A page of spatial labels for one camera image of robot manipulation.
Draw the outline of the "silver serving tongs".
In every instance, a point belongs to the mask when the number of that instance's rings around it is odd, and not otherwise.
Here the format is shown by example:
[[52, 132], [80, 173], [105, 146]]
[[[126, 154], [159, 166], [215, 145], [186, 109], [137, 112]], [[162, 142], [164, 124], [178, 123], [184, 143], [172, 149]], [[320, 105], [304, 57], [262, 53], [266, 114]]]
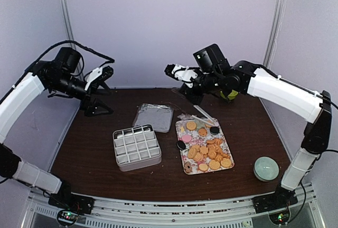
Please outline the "silver serving tongs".
[[179, 88], [172, 88], [171, 91], [179, 95], [181, 98], [187, 100], [199, 113], [204, 115], [207, 118], [207, 121], [204, 121], [205, 124], [211, 125], [212, 127], [215, 127], [217, 125], [216, 121], [206, 111], [204, 111], [200, 106], [193, 104], [184, 94], [181, 94], [179, 92]]

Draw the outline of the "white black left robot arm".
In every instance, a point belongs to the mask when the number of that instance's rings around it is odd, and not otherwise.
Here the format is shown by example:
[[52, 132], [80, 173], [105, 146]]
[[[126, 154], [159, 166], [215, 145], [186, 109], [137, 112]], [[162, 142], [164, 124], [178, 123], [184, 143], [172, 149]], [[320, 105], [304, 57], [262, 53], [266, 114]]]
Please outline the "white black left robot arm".
[[91, 197], [77, 196], [71, 184], [50, 172], [71, 122], [71, 110], [86, 117], [111, 115], [103, 102], [110, 95], [114, 59], [76, 41], [46, 49], [1, 98], [1, 182], [41, 191], [50, 205], [81, 211]]

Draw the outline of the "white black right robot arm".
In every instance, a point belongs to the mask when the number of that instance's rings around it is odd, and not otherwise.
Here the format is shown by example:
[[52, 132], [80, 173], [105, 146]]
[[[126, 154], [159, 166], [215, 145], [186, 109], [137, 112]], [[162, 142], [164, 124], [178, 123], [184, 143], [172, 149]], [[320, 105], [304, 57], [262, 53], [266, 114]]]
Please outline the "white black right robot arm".
[[306, 122], [300, 147], [275, 191], [252, 200], [256, 212], [293, 203], [295, 189], [328, 149], [333, 106], [330, 94], [303, 88], [248, 61], [233, 66], [220, 62], [206, 68], [173, 64], [165, 68], [165, 74], [183, 83], [179, 92], [194, 105], [199, 105], [206, 94], [237, 91], [273, 103]]

